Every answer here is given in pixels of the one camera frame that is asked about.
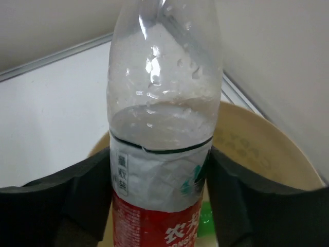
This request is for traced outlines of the green plastic bottle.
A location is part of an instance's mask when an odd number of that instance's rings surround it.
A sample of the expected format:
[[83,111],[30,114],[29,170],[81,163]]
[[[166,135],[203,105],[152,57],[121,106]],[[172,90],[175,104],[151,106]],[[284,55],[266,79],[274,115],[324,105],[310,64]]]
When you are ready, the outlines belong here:
[[215,234],[212,208],[209,201],[203,201],[199,215],[198,237]]

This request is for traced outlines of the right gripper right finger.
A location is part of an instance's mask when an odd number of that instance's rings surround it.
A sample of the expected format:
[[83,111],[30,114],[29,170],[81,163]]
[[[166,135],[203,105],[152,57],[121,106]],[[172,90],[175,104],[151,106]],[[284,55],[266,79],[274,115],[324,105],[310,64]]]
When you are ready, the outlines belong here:
[[244,168],[216,148],[207,187],[219,246],[328,246],[328,188],[305,191]]

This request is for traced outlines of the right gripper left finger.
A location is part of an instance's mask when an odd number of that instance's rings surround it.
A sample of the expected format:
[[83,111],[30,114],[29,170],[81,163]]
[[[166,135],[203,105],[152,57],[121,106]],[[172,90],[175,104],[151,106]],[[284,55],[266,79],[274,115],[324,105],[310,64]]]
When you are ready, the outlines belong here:
[[1,246],[97,246],[112,199],[109,149],[24,186],[1,188]]

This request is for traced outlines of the beige round plastic bin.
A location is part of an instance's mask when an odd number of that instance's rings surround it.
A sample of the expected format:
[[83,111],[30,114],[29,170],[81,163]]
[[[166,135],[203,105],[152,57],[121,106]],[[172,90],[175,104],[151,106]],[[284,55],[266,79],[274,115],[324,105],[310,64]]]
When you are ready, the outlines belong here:
[[[97,149],[104,147],[106,141],[109,141],[109,137],[103,137],[97,143]],[[326,187],[313,165],[287,136],[269,121],[242,107],[229,103],[221,105],[212,148],[274,182],[305,191]],[[202,202],[210,202],[207,163]],[[100,245],[114,246],[112,204],[104,240]],[[219,246],[216,233],[196,236],[194,246]]]

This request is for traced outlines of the red label bottle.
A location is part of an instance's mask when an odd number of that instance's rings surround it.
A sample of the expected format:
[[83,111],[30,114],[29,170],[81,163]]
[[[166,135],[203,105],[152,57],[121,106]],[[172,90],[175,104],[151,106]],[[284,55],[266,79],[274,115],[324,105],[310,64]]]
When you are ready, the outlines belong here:
[[109,50],[114,246],[194,246],[222,87],[214,1],[127,1]]

